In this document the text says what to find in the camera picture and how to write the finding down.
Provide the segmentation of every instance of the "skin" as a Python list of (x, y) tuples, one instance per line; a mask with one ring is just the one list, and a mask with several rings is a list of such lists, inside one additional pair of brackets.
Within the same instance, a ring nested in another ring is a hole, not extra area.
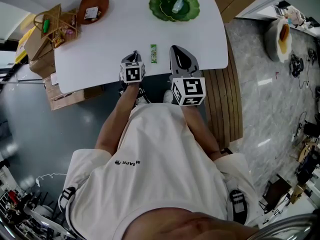
[[(104, 122), (96, 149), (106, 150), (112, 156), (117, 152), (138, 92), (139, 84), (127, 87)], [(198, 109), (195, 106), (183, 106), (181, 109), (194, 139), (207, 156), (213, 162), (221, 158), (217, 140)], [(256, 228), (220, 220), (204, 213), (168, 207), (148, 211), (136, 218), (126, 229), (122, 240), (246, 240), (257, 231)]]

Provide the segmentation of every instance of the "shirt sleeve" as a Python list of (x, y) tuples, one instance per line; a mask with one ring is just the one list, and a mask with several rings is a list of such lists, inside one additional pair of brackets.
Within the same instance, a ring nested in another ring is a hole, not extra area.
[(240, 153), (228, 154), (215, 160), (214, 163), (226, 179), (234, 178), (239, 190), (243, 192), (248, 204), (246, 224), (254, 220), (257, 216), (259, 199), (245, 156)]
[(109, 152), (101, 149), (79, 149), (75, 151), (71, 158), (63, 189), (75, 184), (82, 185), (94, 169), (104, 166), (111, 157)]

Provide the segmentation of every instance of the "forearm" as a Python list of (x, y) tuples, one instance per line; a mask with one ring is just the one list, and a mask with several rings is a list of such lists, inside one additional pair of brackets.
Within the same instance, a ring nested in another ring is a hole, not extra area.
[(117, 152), (121, 135), (129, 120), (138, 92), (138, 84), (131, 84), (127, 87), (104, 122), (95, 144), (96, 149), (106, 150), (112, 156)]
[(200, 112), (195, 106), (181, 107), (185, 121), (192, 132), (194, 139), (203, 151), (212, 160), (222, 157), (216, 138), (205, 125)]

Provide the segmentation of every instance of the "white table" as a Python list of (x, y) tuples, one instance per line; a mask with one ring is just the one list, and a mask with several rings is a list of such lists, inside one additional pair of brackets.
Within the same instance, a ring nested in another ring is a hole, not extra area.
[[(146, 76), (170, 73), (169, 49), (178, 45), (191, 52), (200, 70), (228, 65), (225, 28), (215, 0), (198, 0), (200, 13), (188, 22), (162, 21), (149, 9), (150, 0), (110, 0), (106, 15), (81, 25), (77, 40), (54, 51), (63, 93), (119, 80), (121, 60), (138, 50)], [(157, 64), (150, 45), (156, 44)]]

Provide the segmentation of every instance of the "white cable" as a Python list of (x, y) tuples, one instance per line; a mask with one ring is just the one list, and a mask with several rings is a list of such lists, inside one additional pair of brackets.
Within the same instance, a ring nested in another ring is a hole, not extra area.
[(42, 180), (44, 179), (45, 176), (50, 176), (52, 179), (54, 178), (53, 175), (66, 175), (65, 173), (52, 173), (52, 174), (45, 174), (42, 176), (39, 176), (35, 179), (35, 183), (38, 185), (38, 187), (40, 187), (40, 182), (39, 182), (39, 178), (41, 178)]

